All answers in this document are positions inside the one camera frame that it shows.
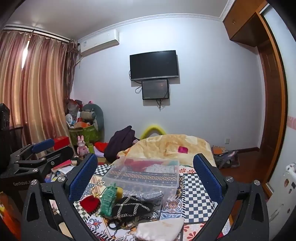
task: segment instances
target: screw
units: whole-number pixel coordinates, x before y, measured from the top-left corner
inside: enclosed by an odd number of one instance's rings
[[[256,186],[259,186],[259,185],[260,185],[260,182],[259,182],[258,180],[254,180],[254,184],[255,184]]]
[[[65,181],[65,179],[66,179],[65,176],[59,176],[59,177],[57,178],[57,181],[61,183],[61,182]]]
[[[226,181],[229,183],[233,182],[233,177],[226,177]]]
[[[34,180],[31,182],[31,185],[33,185],[33,186],[34,186],[34,185],[36,185],[36,184],[37,184],[37,182],[38,182],[38,181],[37,181],[36,179],[34,179]]]

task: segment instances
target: wall-mounted tv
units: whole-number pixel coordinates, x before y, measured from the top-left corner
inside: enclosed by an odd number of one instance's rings
[[[176,50],[130,55],[131,80],[179,77]]]
[[[169,98],[168,80],[144,80],[142,81],[142,99],[157,100]]]

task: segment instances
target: bed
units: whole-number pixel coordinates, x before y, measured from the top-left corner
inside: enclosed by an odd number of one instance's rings
[[[180,161],[179,187],[175,198],[155,207],[150,214],[155,220],[184,217],[183,229],[175,241],[191,241],[217,206],[217,203],[209,198],[193,168],[192,160],[196,153],[202,153],[215,166],[209,143],[187,135],[149,137],[118,153],[118,157],[178,159]],[[97,167],[81,199],[91,193],[102,193],[105,190],[103,177],[110,168],[111,166],[107,164]],[[135,241],[133,235],[129,233],[135,228],[120,229],[115,232],[107,226],[108,219],[98,215],[99,210],[87,213],[80,206],[79,201],[75,202],[74,206],[99,240]],[[229,230],[228,220],[219,237],[226,235]]]

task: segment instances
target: curtain rod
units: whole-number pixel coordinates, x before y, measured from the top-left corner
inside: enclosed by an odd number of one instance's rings
[[[36,34],[44,35],[44,36],[47,36],[50,38],[55,38],[57,40],[61,40],[66,43],[69,43],[69,41],[70,41],[70,39],[68,39],[66,37],[63,37],[63,36],[60,36],[60,35],[57,35],[57,34],[54,34],[51,32],[47,32],[47,31],[44,31],[44,30],[41,30],[38,28],[32,28],[32,27],[27,27],[27,26],[11,25],[11,24],[8,25],[7,24],[3,28],[3,30],[18,30],[18,31],[24,31],[24,32],[29,32],[29,33],[34,31],[34,33],[36,33]]]

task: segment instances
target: crown molding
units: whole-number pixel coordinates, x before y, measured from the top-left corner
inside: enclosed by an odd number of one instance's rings
[[[230,11],[232,5],[234,4],[235,0],[228,0],[225,8],[223,9],[221,15],[220,15],[220,21],[223,22],[225,17],[227,16],[228,12]]]
[[[96,36],[98,34],[101,34],[103,32],[106,32],[106,31],[109,31],[111,29],[118,28],[118,27],[130,24],[130,23],[136,23],[136,22],[141,22],[141,21],[146,21],[146,20],[151,20],[151,19],[159,19],[159,18],[203,18],[203,19],[209,19],[209,20],[214,20],[214,21],[221,21],[220,17],[203,15],[203,14],[195,14],[195,13],[157,14],[157,15],[134,18],[134,19],[126,20],[126,21],[123,21],[123,22],[120,22],[120,23],[116,23],[116,24],[107,26],[107,27],[102,28],[102,29],[100,29],[98,31],[95,31],[95,32],[93,32],[91,34],[86,35],[85,37],[79,39],[78,42],[81,43],[84,40],[89,39],[91,37],[94,37],[94,36]]]

